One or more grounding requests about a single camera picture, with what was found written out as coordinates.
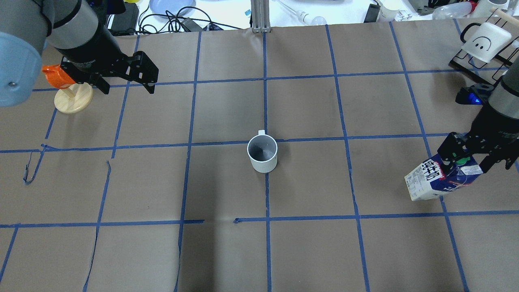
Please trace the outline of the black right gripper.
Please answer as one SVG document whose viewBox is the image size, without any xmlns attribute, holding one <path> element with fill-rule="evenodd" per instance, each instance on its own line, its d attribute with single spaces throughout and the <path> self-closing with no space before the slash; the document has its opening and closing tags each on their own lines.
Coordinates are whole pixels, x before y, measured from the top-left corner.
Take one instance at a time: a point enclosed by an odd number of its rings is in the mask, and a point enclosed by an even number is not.
<svg viewBox="0 0 519 292">
<path fill-rule="evenodd" d="M 496 163 L 510 169 L 518 158 L 518 91 L 504 83 L 496 87 L 475 84 L 458 91 L 460 105 L 482 105 L 465 133 L 451 132 L 438 148 L 441 170 L 449 176 L 455 162 L 472 155 L 486 155 L 479 167 L 484 174 Z"/>
</svg>

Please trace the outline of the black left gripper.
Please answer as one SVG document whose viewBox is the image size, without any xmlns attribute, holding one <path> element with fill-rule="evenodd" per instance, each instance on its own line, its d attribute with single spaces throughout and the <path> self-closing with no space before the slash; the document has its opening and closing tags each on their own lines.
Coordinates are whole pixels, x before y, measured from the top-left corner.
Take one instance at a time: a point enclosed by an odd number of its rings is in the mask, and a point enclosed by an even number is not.
<svg viewBox="0 0 519 292">
<path fill-rule="evenodd" d="M 159 69 L 143 51 L 124 54 L 106 26 L 99 24 L 93 37 L 76 48 L 56 50 L 63 55 L 61 68 L 78 84 L 93 85 L 108 95 L 111 86 L 105 77 L 137 82 L 154 94 Z"/>
</svg>

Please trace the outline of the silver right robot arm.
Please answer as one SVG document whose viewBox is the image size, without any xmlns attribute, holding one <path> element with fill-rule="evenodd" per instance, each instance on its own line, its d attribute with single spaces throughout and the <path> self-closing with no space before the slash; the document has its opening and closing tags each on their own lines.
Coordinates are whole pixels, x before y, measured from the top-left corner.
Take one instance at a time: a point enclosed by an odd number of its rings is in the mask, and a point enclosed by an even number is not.
<svg viewBox="0 0 519 292">
<path fill-rule="evenodd" d="M 518 61 L 494 85 L 461 88 L 455 101 L 482 107 L 466 134 L 451 132 L 438 148 L 441 170 L 450 173 L 458 161 L 476 154 L 485 155 L 480 163 L 484 173 L 501 161 L 509 170 L 519 155 Z"/>
</svg>

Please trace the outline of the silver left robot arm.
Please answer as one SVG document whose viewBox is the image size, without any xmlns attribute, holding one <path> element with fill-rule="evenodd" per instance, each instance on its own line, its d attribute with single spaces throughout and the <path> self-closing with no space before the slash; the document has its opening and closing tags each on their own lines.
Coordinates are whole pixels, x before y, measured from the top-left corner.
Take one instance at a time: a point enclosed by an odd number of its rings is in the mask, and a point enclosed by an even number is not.
<svg viewBox="0 0 519 292">
<path fill-rule="evenodd" d="M 105 78 L 118 77 L 154 93 L 157 66 L 143 51 L 124 54 L 85 0 L 2 0 L 0 31 L 2 107 L 30 97 L 46 44 L 62 55 L 67 86 L 87 84 L 108 94 Z"/>
</svg>

